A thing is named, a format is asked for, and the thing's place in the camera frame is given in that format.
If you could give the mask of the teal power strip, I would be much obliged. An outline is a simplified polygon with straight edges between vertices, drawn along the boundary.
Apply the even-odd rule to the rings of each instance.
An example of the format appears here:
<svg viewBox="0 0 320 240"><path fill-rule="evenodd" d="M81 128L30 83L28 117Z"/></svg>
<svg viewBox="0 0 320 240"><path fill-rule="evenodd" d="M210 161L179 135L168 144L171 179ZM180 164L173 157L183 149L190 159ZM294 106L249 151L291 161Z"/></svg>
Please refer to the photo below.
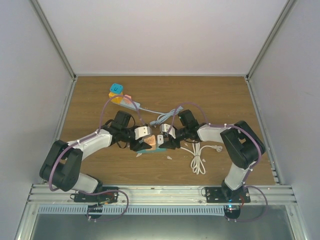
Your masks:
<svg viewBox="0 0 320 240"><path fill-rule="evenodd" d="M138 154L152 154L152 153L160 153L160 152L165 152L165 148L156 148L156 149L143 149L138 151Z"/></svg>

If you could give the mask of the light blue power strip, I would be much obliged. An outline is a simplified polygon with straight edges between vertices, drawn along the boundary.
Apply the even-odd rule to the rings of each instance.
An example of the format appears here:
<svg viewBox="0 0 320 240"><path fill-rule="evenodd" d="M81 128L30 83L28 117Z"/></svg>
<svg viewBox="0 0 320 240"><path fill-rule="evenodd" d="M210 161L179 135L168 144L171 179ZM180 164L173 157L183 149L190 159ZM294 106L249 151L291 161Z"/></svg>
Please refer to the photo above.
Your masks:
<svg viewBox="0 0 320 240"><path fill-rule="evenodd" d="M138 102L135 102L132 103L131 101L130 102L126 102L124 100L122 100L120 103L119 103L120 106L122 107L125 107L127 109L130 109L130 110L133 110L133 111L136 111L136 110L139 110L140 109L140 103Z"/></svg>

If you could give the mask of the yellow cube socket adapter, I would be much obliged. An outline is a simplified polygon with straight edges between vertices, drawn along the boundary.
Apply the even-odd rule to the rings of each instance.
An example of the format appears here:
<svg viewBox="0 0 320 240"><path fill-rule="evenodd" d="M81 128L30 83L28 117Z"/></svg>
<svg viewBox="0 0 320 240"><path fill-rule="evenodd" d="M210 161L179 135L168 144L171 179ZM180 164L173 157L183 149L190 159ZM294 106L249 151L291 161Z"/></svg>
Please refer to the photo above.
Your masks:
<svg viewBox="0 0 320 240"><path fill-rule="evenodd" d="M109 92L108 96L110 98L110 101L114 104L120 104L123 100L123 92L120 92L120 93Z"/></svg>

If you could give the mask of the blue square plug adapter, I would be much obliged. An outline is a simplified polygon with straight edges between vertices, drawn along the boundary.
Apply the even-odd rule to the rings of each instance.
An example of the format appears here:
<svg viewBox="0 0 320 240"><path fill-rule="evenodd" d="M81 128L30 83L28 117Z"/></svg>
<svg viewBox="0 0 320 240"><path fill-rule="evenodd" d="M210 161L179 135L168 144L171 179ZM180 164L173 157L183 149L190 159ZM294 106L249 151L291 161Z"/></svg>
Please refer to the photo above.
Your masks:
<svg viewBox="0 0 320 240"><path fill-rule="evenodd" d="M116 95L122 95L124 87L121 84L113 83L109 88L109 91Z"/></svg>

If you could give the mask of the white 66W USB charger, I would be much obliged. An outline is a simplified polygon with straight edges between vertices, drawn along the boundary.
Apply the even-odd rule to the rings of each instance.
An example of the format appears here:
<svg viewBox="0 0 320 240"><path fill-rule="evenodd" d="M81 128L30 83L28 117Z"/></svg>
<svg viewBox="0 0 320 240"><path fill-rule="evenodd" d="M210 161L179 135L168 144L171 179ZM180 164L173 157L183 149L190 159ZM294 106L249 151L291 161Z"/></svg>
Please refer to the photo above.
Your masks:
<svg viewBox="0 0 320 240"><path fill-rule="evenodd" d="M160 148L160 146L164 143L164 136L162 134L157 135L157 147Z"/></svg>

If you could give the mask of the peach cube plug adapter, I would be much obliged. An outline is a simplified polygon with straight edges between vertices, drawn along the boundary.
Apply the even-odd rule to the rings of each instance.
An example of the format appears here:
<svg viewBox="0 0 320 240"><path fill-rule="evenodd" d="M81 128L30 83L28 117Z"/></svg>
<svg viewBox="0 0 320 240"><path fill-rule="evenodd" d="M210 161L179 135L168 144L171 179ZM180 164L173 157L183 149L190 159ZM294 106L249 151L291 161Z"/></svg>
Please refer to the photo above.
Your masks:
<svg viewBox="0 0 320 240"><path fill-rule="evenodd" d="M144 142L151 146L151 148L147 149L147 151L154 151L157 148L157 141L155 135L151 135L144 139Z"/></svg>

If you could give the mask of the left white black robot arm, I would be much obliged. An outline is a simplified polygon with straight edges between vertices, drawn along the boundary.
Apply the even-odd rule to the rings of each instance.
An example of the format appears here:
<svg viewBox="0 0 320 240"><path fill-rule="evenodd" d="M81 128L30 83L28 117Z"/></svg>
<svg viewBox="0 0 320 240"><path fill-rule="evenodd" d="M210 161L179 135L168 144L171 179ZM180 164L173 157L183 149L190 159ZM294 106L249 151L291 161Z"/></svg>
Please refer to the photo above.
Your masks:
<svg viewBox="0 0 320 240"><path fill-rule="evenodd" d="M103 189L98 186L100 181L81 173L82 161L97 151L120 142L129 145L134 152L152 148L145 142L152 135L150 126L144 124L128 127L131 119L131 114L119 110L115 118L87 136L69 142L56 140L44 160L39 176L48 182L49 189L53 192L85 192L90 201L98 202L103 197Z"/></svg>

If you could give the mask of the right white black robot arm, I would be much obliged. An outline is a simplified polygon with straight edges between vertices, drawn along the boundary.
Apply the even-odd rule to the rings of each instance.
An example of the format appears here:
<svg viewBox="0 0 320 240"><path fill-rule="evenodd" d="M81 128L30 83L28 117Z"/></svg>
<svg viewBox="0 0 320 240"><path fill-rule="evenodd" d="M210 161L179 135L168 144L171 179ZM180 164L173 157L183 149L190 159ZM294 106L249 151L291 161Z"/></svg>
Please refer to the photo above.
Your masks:
<svg viewBox="0 0 320 240"><path fill-rule="evenodd" d="M178 118L182 124L180 129L166 123L160 125L160 131L167 140L159 147L175 150L188 139L224 144L232 164L221 183L221 196L228 203L234 202L244 192L249 172L266 152L265 145L244 120L224 125L199 123L188 109L180 112Z"/></svg>

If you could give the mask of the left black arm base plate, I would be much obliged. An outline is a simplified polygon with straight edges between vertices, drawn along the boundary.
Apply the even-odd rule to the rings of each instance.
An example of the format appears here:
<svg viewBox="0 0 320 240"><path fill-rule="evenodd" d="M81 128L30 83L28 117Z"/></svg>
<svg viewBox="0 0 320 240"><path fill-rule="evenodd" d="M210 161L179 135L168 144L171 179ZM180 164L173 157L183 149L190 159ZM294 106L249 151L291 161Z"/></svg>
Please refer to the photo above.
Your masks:
<svg viewBox="0 0 320 240"><path fill-rule="evenodd" d="M108 192L98 195L76 192L70 195L70 199L75 203L112 204L118 201L118 190L119 188L116 186L101 186L94 193Z"/></svg>

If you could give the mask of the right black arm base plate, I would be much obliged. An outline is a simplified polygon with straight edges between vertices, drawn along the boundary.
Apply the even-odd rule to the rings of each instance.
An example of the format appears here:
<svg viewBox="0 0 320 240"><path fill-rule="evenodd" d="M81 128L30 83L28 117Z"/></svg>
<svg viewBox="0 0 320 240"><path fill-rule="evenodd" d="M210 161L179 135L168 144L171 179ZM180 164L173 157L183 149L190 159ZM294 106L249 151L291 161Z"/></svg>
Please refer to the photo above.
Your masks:
<svg viewBox="0 0 320 240"><path fill-rule="evenodd" d="M242 187L232 191L221 186L205 186L201 189L201 195L206 198L207 203L241 204L251 202L249 191L244 191Z"/></svg>

